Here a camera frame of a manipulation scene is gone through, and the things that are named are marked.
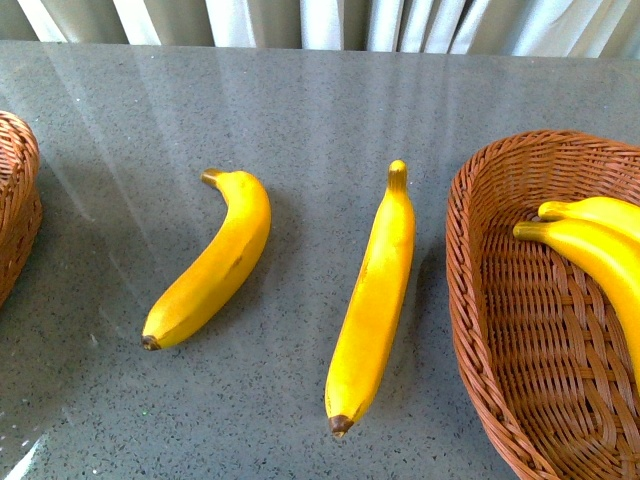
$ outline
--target table surface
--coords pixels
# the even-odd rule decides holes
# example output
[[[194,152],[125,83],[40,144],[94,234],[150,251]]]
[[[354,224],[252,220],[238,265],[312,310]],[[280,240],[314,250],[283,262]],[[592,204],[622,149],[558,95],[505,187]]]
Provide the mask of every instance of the table surface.
[[[0,476],[515,478],[458,374],[449,185],[522,131],[640,144],[640,62],[0,42],[0,72],[44,205],[0,310]],[[395,158],[412,274],[377,397],[337,440],[326,372]],[[147,352],[146,313],[226,212],[208,167],[263,181],[271,236],[212,321]]]

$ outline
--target curtain fold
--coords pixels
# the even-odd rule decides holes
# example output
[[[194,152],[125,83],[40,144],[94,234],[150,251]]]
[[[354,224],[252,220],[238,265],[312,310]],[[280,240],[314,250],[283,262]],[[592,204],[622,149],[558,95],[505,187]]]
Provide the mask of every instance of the curtain fold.
[[[0,0],[0,39],[640,58],[640,0]]]

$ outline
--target banana tip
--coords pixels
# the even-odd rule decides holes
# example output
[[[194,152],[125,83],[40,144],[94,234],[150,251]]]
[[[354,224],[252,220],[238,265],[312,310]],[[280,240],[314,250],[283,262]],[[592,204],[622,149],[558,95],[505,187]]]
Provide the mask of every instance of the banana tip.
[[[335,415],[329,419],[329,428],[336,438],[342,438],[353,427],[353,420],[346,415]]]
[[[145,350],[160,350],[162,347],[158,343],[158,340],[153,335],[143,335],[142,336],[142,346]]]

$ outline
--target yellow banana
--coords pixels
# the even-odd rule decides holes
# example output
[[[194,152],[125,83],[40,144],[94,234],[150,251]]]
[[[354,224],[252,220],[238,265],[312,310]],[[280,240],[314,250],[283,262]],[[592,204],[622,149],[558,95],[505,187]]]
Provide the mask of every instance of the yellow banana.
[[[604,225],[572,218],[519,222],[513,235],[548,245],[602,287],[622,326],[635,379],[640,380],[640,244]]]
[[[640,242],[640,207],[617,198],[589,197],[578,202],[545,202],[538,208],[538,216],[543,220],[591,220]]]
[[[200,178],[220,190],[227,215],[207,248],[149,311],[142,330],[147,350],[176,345],[207,323],[247,279],[269,236],[271,206],[256,177],[211,168]]]
[[[327,374],[325,407],[337,437],[362,418],[382,380],[409,280],[415,234],[407,168],[395,160]]]

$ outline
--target brown wicker basket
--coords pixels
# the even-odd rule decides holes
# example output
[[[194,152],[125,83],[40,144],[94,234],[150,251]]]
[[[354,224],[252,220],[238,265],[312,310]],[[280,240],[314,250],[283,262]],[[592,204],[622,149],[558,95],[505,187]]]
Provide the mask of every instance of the brown wicker basket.
[[[36,189],[40,166],[31,128],[0,111],[0,306],[22,271],[42,221]]]
[[[460,374],[523,479],[640,478],[640,402],[622,329],[595,281],[512,228],[545,200],[640,205],[640,148],[577,131],[524,132],[455,176],[447,281]]]

